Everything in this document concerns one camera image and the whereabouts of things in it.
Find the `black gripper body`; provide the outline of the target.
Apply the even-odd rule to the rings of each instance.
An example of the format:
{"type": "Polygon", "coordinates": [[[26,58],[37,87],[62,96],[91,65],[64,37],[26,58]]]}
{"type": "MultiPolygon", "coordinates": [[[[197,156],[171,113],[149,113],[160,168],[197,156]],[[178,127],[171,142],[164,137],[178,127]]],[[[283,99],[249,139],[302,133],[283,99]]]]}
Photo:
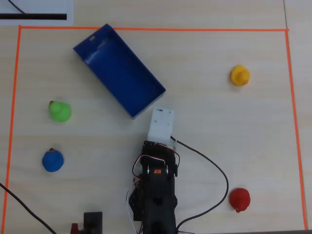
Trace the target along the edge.
{"type": "Polygon", "coordinates": [[[166,169],[166,173],[177,177],[179,154],[172,148],[152,141],[144,141],[142,146],[142,168],[151,171],[151,168],[166,169]]]}

